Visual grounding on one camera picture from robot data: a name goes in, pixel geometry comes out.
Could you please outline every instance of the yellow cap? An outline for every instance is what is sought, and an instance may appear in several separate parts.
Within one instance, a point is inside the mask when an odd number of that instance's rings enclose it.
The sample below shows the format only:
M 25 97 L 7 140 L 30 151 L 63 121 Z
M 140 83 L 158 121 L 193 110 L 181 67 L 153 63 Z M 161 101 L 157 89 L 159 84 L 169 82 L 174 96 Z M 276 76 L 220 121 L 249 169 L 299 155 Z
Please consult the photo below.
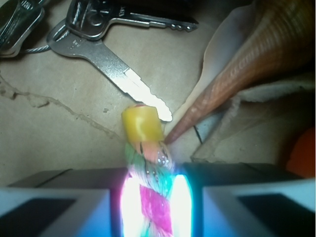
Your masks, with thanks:
M 163 140 L 161 123 L 155 107 L 128 108 L 122 113 L 122 120 L 129 142 Z

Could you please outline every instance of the orange object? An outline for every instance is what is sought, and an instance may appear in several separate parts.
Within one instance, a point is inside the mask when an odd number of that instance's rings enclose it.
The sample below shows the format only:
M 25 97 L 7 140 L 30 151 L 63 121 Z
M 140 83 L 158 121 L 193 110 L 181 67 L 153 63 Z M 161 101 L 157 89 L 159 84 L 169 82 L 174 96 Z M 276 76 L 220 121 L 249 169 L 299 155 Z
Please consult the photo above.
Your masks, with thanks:
M 304 178 L 315 177 L 315 127 L 299 137 L 286 169 Z

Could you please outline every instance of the bright light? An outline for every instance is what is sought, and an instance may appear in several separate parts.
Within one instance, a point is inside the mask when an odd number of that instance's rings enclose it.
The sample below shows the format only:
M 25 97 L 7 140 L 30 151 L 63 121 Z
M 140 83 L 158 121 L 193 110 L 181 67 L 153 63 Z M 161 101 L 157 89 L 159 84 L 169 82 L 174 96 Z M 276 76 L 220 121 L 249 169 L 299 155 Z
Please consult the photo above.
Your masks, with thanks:
M 121 214 L 123 219 L 123 236 L 139 237 L 146 224 L 142 214 L 139 183 L 128 178 L 121 196 Z M 191 237 L 192 231 L 192 198 L 187 178 L 177 175 L 174 179 L 170 215 L 174 237 Z
M 139 237 L 144 224 L 139 183 L 128 178 L 121 196 L 121 214 L 123 219 L 123 236 Z
M 170 198 L 170 212 L 173 236 L 191 237 L 192 197 L 189 183 L 184 175 L 175 177 Z

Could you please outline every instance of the shell spire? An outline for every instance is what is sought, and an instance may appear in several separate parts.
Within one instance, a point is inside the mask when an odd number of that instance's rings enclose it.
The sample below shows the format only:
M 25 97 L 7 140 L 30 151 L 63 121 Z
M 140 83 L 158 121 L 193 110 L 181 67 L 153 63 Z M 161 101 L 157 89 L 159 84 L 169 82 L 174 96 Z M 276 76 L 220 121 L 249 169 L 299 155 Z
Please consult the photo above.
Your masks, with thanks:
M 255 0 L 255 27 L 226 67 L 189 107 L 165 142 L 190 127 L 246 86 L 297 69 L 314 56 L 315 7 L 309 0 Z

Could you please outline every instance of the key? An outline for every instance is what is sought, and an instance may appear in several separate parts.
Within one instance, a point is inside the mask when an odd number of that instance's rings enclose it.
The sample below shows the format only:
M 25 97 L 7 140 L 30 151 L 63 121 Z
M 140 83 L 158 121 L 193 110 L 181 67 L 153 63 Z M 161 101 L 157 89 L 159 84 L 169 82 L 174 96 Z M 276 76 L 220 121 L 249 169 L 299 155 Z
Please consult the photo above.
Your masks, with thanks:
M 72 0 L 66 26 L 75 34 L 98 40 L 113 23 L 141 27 L 170 27 L 174 30 L 191 32 L 198 22 L 191 17 L 171 15 L 143 7 L 123 5 L 111 0 Z
M 152 95 L 141 78 L 101 40 L 90 41 L 69 32 L 63 20 L 48 34 L 47 43 L 58 54 L 88 60 L 135 101 L 156 107 L 161 120 L 172 121 L 171 111 L 166 104 Z
M 44 0 L 8 0 L 0 8 L 0 57 L 14 57 L 44 17 Z

